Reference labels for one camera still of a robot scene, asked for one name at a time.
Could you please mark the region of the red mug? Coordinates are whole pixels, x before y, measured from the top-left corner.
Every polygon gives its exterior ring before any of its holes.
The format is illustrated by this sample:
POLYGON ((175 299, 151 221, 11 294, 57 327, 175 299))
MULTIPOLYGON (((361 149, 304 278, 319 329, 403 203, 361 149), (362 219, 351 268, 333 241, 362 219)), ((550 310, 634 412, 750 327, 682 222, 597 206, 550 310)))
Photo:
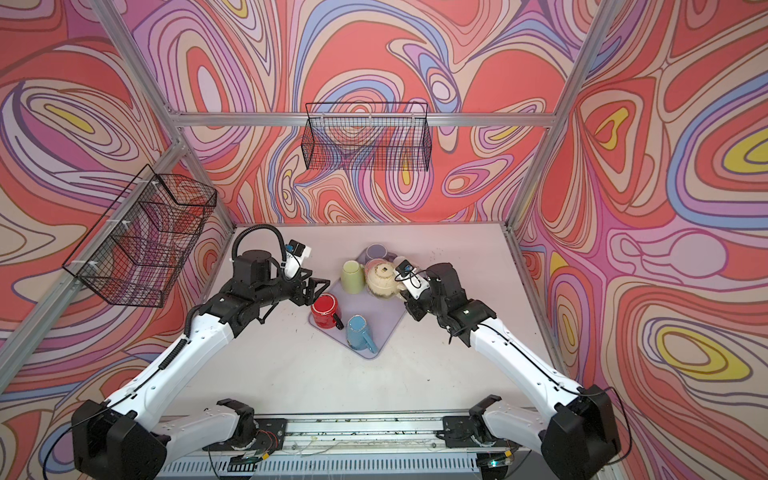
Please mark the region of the red mug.
POLYGON ((320 329, 344 329, 339 301, 333 294, 323 293, 316 299, 311 306, 311 318, 320 329))

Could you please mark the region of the beige speckled mug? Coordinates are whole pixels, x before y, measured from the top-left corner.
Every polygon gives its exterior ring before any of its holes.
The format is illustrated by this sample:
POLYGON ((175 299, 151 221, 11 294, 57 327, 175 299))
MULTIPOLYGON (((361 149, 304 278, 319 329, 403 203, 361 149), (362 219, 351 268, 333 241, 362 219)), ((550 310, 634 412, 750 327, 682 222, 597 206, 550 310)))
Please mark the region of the beige speckled mug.
POLYGON ((366 277, 369 292, 377 298, 400 297, 395 282, 395 266, 392 262, 378 265, 366 277))

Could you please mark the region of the light blue mug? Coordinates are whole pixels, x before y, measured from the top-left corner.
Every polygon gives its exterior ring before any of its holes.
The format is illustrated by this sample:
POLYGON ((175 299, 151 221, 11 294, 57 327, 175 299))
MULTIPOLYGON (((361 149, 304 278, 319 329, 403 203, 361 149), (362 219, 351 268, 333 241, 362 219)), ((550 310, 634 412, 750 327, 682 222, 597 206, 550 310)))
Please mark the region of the light blue mug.
POLYGON ((370 325, 361 315, 354 315, 349 319, 346 326, 346 341, 353 350, 368 351, 371 354, 378 353, 370 325))

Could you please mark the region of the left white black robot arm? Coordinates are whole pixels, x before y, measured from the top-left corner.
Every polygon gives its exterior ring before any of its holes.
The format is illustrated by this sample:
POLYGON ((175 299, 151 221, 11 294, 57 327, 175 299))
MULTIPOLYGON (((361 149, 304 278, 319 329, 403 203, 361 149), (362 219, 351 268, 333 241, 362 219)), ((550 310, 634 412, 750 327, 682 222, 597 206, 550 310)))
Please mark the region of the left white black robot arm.
POLYGON ((232 276, 187 313, 182 334, 143 371, 101 402, 82 403, 66 430, 75 469, 92 479, 153 479, 169 463, 214 444, 250 450, 260 428, 249 405, 226 398, 196 416, 163 422, 181 390, 253 322, 289 301, 310 306, 329 281, 305 267, 312 250, 257 224, 232 243, 232 276))

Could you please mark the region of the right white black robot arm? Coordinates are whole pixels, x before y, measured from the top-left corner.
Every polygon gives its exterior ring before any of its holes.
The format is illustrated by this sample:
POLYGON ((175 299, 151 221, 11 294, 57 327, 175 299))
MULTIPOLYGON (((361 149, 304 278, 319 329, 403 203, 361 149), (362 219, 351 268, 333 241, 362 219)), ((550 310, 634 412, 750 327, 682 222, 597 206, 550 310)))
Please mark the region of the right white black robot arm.
POLYGON ((559 479, 590 479, 622 450, 612 400, 605 389, 581 386, 517 339, 495 311, 467 296, 450 263, 419 270, 408 261, 397 268, 408 314, 431 314, 450 337, 491 361, 527 396, 526 410, 489 395, 468 412, 465 434, 445 434, 447 442, 500 441, 540 454, 559 479))

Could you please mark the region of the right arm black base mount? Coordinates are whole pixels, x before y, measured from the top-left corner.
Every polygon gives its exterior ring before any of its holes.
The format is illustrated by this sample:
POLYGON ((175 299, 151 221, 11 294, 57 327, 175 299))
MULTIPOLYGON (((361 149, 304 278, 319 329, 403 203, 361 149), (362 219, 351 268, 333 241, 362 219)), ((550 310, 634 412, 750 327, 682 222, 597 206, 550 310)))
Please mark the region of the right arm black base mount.
POLYGON ((520 445, 510 440, 493 437, 490 431, 469 415, 449 415, 442 418, 442 428, 435 432, 448 448, 510 448, 516 451, 520 445))

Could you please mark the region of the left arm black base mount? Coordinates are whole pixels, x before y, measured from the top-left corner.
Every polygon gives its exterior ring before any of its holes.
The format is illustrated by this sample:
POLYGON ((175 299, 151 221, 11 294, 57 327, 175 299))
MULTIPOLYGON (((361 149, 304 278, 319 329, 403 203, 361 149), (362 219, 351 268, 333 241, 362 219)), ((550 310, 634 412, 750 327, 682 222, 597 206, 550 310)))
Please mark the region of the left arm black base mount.
POLYGON ((286 418, 257 418, 256 430, 252 439, 243 446, 237 446, 232 441, 222 441, 202 448, 210 452, 256 452, 274 453, 283 449, 287 433, 286 418))

